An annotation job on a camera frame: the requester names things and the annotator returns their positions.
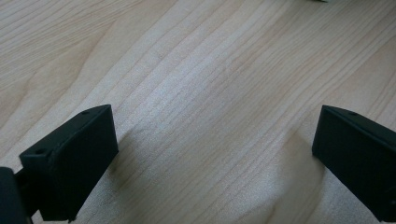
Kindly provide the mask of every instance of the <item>black block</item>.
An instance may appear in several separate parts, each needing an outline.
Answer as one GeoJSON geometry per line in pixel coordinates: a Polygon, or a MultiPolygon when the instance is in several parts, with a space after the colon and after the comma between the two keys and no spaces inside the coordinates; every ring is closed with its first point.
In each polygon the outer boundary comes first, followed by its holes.
{"type": "Polygon", "coordinates": [[[380,221],[396,221],[396,133],[324,105],[312,151],[380,221]]]}
{"type": "Polygon", "coordinates": [[[118,153],[110,105],[83,111],[21,155],[44,220],[74,220],[118,153]]]}
{"type": "Polygon", "coordinates": [[[0,223],[29,222],[14,173],[7,167],[0,167],[0,223]]]}

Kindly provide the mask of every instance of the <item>light wood surface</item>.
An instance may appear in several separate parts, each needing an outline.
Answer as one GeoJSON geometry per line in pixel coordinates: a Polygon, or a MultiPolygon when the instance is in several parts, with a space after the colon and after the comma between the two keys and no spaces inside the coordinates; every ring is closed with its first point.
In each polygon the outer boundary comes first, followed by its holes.
{"type": "Polygon", "coordinates": [[[310,150],[323,104],[396,130],[396,1],[0,1],[0,165],[102,104],[75,223],[377,223],[310,150]]]}

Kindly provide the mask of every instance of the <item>mounting hole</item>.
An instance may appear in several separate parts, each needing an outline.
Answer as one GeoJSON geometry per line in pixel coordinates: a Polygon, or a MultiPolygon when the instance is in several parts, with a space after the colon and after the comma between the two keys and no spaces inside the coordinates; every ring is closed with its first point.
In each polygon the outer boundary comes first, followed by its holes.
{"type": "Polygon", "coordinates": [[[39,148],[38,150],[36,150],[35,151],[35,154],[36,155],[41,155],[41,154],[43,154],[44,152],[46,152],[47,150],[45,149],[45,148],[39,148]]]}

